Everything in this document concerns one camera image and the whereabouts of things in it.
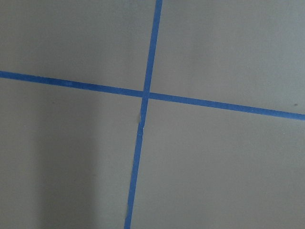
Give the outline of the blue tape strip lengthwise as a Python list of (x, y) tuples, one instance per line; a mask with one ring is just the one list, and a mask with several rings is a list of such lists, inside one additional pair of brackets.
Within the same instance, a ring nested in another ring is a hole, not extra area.
[(155, 59), (155, 51), (156, 51), (156, 46), (157, 46), (160, 17), (161, 17), (161, 12), (162, 12), (162, 4), (163, 4), (163, 2), (161, 0), (157, 0), (155, 2), (154, 16), (153, 16), (153, 22), (152, 22), (153, 23), (152, 32), (151, 32), (151, 38), (150, 38), (150, 47), (149, 47), (149, 52), (148, 52), (142, 100), (141, 100), (140, 121), (138, 123), (138, 129), (137, 129), (137, 135), (136, 135), (131, 180), (130, 180), (130, 186), (129, 186), (128, 201), (127, 201), (127, 211), (126, 211), (126, 217), (125, 217), (125, 221), (124, 221), (125, 229), (130, 229), (131, 222), (132, 222), (132, 213), (133, 213), (134, 199), (135, 199), (135, 194), (136, 194), (136, 185), (137, 185), (139, 164), (140, 164), (141, 151), (142, 151), (142, 141), (143, 141), (144, 127), (145, 127), (145, 122), (146, 122), (147, 108), (148, 108), (150, 88), (151, 88), (151, 82), (152, 82), (152, 73), (153, 73), (153, 66), (154, 66), (154, 59)]

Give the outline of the blue tape strip crosswise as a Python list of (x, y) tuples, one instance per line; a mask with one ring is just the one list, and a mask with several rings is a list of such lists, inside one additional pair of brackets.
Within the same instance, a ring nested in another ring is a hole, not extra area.
[[(11, 72), (1, 71), (0, 77), (6, 78), (6, 79), (12, 79), (12, 80), (27, 81), (27, 82), (32, 82), (32, 83), (41, 83), (41, 84), (48, 84), (48, 85), (56, 85), (56, 86), (62, 86), (62, 87), (69, 87), (69, 88), (97, 91), (97, 92), (105, 92), (105, 93), (126, 95), (126, 96), (139, 97), (139, 98), (141, 98), (143, 96), (143, 92), (138, 91), (138, 90), (111, 87), (111, 86), (91, 84), (91, 83), (82, 83), (82, 82), (77, 82), (77, 81), (48, 78), (48, 77), (27, 75), (27, 74), (21, 74), (21, 73), (11, 73)], [(304, 114), (277, 111), (277, 110), (244, 106), (244, 105), (238, 105), (238, 104), (221, 103), (221, 102), (201, 100), (201, 99), (195, 99), (195, 98), (189, 98), (189, 97), (168, 95), (168, 94), (149, 93), (148, 98), (154, 99), (154, 100), (160, 100), (160, 101), (167, 101), (167, 102), (174, 102), (174, 103), (181, 103), (181, 104), (190, 104), (190, 105), (211, 107), (211, 108), (231, 110), (231, 111), (237, 111), (237, 112), (243, 112), (243, 113), (258, 114), (258, 115), (281, 117), (281, 118), (301, 120), (301, 121), (303, 121), (305, 119)]]

